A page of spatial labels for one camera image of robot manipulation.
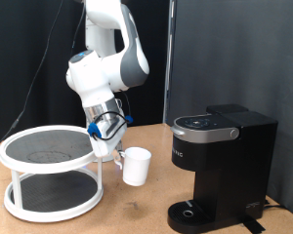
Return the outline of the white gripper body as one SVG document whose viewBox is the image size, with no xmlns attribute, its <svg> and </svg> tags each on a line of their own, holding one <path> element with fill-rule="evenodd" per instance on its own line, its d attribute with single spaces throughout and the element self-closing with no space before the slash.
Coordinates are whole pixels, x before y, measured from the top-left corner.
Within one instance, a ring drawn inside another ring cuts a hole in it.
<svg viewBox="0 0 293 234">
<path fill-rule="evenodd" d="M 98 158 L 109 156 L 125 134 L 125 121 L 120 117 L 91 123 L 91 144 Z"/>
</svg>

